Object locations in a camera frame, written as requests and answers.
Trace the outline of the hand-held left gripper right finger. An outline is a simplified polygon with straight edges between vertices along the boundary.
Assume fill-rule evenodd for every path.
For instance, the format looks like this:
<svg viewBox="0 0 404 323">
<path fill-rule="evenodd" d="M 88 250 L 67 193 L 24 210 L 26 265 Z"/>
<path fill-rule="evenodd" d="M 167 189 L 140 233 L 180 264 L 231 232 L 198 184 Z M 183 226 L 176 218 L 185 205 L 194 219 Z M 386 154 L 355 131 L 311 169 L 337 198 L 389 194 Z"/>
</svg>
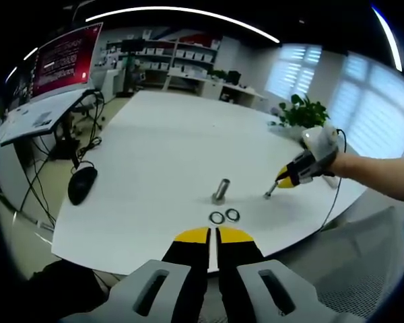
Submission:
<svg viewBox="0 0 404 323">
<path fill-rule="evenodd" d="M 318 300 L 315 287 L 278 260 L 265 260 L 246 232 L 215 230 L 217 266 L 229 322 L 356 322 Z"/>
</svg>

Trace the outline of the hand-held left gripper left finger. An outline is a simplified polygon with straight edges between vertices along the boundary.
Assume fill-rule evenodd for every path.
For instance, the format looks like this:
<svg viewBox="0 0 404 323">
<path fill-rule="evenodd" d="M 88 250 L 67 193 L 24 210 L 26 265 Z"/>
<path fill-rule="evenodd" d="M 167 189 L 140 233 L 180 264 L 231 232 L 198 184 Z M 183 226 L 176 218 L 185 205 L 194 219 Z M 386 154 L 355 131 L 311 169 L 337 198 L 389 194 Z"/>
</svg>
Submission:
<svg viewBox="0 0 404 323">
<path fill-rule="evenodd" d="M 105 303 L 63 322 L 198 322 L 207 290 L 208 227 L 178 234 L 161 260 L 122 279 Z"/>
</svg>

